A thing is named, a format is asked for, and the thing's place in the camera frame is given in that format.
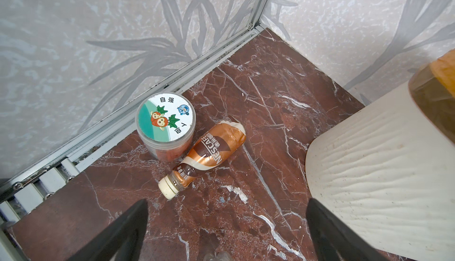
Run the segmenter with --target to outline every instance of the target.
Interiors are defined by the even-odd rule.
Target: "cream bottle cap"
[[[167,175],[160,180],[158,183],[158,188],[160,188],[161,192],[168,200],[175,197],[175,195],[178,193],[177,188],[172,184]]]

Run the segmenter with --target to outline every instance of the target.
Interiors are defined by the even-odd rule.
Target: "brown marble tile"
[[[269,30],[184,94],[195,139],[226,115],[247,141],[171,201],[157,182],[175,163],[152,159],[137,133],[51,196],[11,231],[31,260],[64,260],[139,199],[149,204],[141,260],[313,261],[304,162],[311,141],[363,105]],[[225,186],[240,188],[242,202]]]

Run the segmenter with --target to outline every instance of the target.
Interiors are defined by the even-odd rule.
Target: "blue cartoon logo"
[[[187,105],[180,105],[179,107],[177,107],[177,110],[180,112],[180,115],[183,114],[190,115],[190,113],[188,112],[190,108]]]

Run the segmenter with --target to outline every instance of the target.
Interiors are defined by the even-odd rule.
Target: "round lid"
[[[193,107],[185,97],[175,93],[158,93],[140,106],[137,122],[147,138],[166,143],[188,133],[193,117]]]

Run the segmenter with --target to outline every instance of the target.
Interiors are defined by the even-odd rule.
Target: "wallpaper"
[[[454,0],[268,0],[261,21],[365,105],[455,48]]]
[[[0,179],[247,27],[255,0],[1,0]]]

